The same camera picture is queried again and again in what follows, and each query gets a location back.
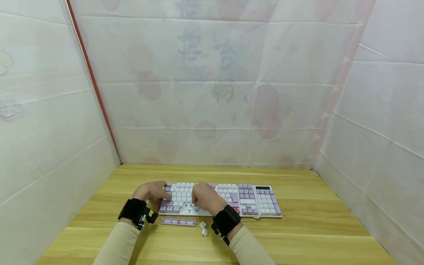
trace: red edge strip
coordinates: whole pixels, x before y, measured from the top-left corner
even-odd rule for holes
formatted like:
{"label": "red edge strip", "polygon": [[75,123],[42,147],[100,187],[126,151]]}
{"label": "red edge strip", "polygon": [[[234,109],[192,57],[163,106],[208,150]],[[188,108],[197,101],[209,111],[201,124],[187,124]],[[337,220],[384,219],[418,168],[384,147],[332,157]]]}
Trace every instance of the red edge strip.
{"label": "red edge strip", "polygon": [[97,86],[96,79],[94,78],[93,70],[91,68],[91,64],[90,64],[90,61],[88,59],[87,52],[86,52],[85,47],[84,47],[84,42],[82,41],[82,38],[81,38],[81,33],[79,31],[78,24],[77,24],[77,21],[75,19],[74,12],[72,10],[72,6],[71,6],[71,3],[70,3],[70,0],[66,0],[66,4],[68,5],[69,13],[70,13],[71,19],[72,19],[72,24],[73,24],[73,26],[75,28],[75,32],[77,33],[77,37],[78,37],[78,40],[79,40],[80,45],[81,45],[82,53],[83,53],[84,58],[85,58],[85,61],[87,63],[87,68],[88,68],[88,72],[89,72],[90,77],[91,77],[91,81],[93,82],[94,91],[96,91],[96,96],[97,96],[97,99],[99,100],[100,109],[102,110],[102,114],[103,114],[103,116],[105,118],[107,128],[109,129],[110,136],[112,137],[112,141],[113,141],[113,144],[115,146],[116,153],[118,154],[119,162],[122,165],[122,160],[121,160],[121,157],[119,156],[119,153],[118,153],[118,148],[116,146],[115,138],[113,137],[112,128],[110,127],[109,119],[108,119],[108,117],[106,115],[105,106],[103,104],[102,97],[100,96],[100,91],[99,91],[99,87]]}

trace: forearm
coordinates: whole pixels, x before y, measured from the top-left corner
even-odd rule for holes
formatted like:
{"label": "forearm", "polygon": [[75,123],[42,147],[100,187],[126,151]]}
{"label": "forearm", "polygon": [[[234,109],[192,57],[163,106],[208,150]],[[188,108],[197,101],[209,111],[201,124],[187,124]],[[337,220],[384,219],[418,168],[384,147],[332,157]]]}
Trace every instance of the forearm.
{"label": "forearm", "polygon": [[116,223],[93,265],[128,265],[140,231],[130,220]]}
{"label": "forearm", "polygon": [[240,265],[275,264],[255,236],[241,222],[228,234],[228,239]]}

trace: keyboard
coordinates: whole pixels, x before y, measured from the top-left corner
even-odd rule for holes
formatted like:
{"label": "keyboard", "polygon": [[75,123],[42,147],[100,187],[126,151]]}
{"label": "keyboard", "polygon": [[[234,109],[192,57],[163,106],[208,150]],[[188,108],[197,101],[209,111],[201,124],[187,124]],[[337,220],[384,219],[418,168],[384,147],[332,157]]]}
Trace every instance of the keyboard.
{"label": "keyboard", "polygon": [[[281,218],[281,209],[278,206],[271,186],[251,184],[224,184],[209,183],[215,191],[224,198],[228,205],[234,208],[241,217],[252,218]],[[194,183],[168,182],[165,191],[171,194],[172,201],[163,199],[160,215],[179,216],[211,216],[211,214],[192,204],[191,193]]]}

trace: fabric wall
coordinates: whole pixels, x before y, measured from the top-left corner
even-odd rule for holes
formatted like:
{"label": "fabric wall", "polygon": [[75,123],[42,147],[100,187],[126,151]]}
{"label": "fabric wall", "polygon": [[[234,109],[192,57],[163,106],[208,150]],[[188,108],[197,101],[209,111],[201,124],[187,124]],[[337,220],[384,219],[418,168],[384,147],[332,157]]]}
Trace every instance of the fabric wall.
{"label": "fabric wall", "polygon": [[66,6],[0,4],[0,257],[33,264],[115,169]]}
{"label": "fabric wall", "polygon": [[123,163],[292,168],[319,152],[373,3],[71,0]]}
{"label": "fabric wall", "polygon": [[314,165],[405,265],[424,263],[422,10],[377,0]]}

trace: wooden tabletop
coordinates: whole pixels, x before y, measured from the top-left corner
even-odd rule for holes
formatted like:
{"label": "wooden tabletop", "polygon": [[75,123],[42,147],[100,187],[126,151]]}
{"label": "wooden tabletop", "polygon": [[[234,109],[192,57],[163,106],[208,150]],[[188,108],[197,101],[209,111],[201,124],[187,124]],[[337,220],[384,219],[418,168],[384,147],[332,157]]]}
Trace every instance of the wooden tabletop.
{"label": "wooden tabletop", "polygon": [[[277,264],[395,264],[321,178],[308,170],[122,165],[75,216],[37,264],[92,264],[126,200],[142,183],[250,183],[271,185],[283,218],[243,218]],[[238,264],[213,234],[156,223],[141,231],[130,264]]]}

